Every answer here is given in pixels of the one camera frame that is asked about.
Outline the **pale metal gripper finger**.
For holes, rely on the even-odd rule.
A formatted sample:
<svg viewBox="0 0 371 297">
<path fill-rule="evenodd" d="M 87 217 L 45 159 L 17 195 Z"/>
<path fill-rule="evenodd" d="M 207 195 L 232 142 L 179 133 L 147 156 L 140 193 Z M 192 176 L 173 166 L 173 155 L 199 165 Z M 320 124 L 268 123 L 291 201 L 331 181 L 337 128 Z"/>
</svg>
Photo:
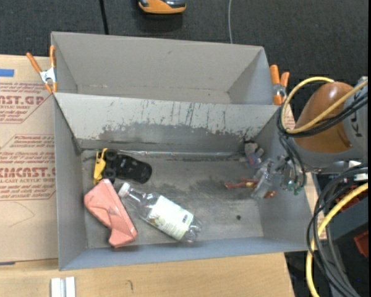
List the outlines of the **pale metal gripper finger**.
<svg viewBox="0 0 371 297">
<path fill-rule="evenodd" d="M 268 176 L 261 177 L 256 187 L 251 192 L 252 199 L 270 199 L 277 195 L 273 181 Z"/>
<path fill-rule="evenodd" d="M 273 175 L 276 173 L 278 167 L 278 161 L 272 158 L 269 158 L 263 161 L 255 174 L 255 179 L 262 180 L 271 180 Z"/>
</svg>

